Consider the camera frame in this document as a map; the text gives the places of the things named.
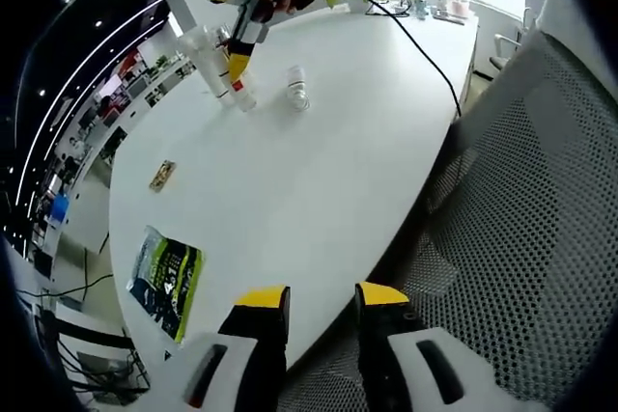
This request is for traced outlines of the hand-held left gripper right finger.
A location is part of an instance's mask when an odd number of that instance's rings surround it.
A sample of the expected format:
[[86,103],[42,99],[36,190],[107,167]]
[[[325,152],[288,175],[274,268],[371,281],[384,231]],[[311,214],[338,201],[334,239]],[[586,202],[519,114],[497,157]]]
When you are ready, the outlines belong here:
[[358,368],[372,411],[493,411],[489,364],[442,328],[427,328],[401,292],[355,285]]

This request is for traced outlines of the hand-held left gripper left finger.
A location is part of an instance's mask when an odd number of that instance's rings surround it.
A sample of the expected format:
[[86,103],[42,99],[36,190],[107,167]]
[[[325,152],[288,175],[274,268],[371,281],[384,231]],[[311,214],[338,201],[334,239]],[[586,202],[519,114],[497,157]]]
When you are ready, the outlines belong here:
[[169,359],[161,376],[163,411],[273,411],[287,370],[291,289],[248,291],[218,331]]

